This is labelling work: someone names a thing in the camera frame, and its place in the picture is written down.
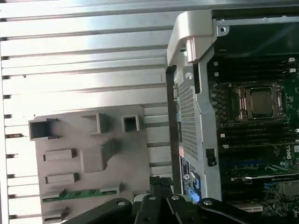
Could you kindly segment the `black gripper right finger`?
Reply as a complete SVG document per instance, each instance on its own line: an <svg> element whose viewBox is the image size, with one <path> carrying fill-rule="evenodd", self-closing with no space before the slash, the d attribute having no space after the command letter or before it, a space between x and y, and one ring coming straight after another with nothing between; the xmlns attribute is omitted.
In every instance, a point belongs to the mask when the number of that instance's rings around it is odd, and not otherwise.
<svg viewBox="0 0 299 224"><path fill-rule="evenodd" d="M172 179L161 178L163 192L168 193L166 201L176 224L297 224L298 217L262 216L247 212L213 198L204 198L197 204L174 195Z"/></svg>

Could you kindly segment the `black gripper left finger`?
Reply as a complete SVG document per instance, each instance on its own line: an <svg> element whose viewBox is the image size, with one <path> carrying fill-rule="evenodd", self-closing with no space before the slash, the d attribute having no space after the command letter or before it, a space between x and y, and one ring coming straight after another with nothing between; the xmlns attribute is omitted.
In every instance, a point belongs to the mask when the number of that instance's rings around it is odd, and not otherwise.
<svg viewBox="0 0 299 224"><path fill-rule="evenodd" d="M138 195L133 203L125 198L115 198L69 220L66 224L157 224L160 219L163 190L166 178L150 177L150 193Z"/></svg>

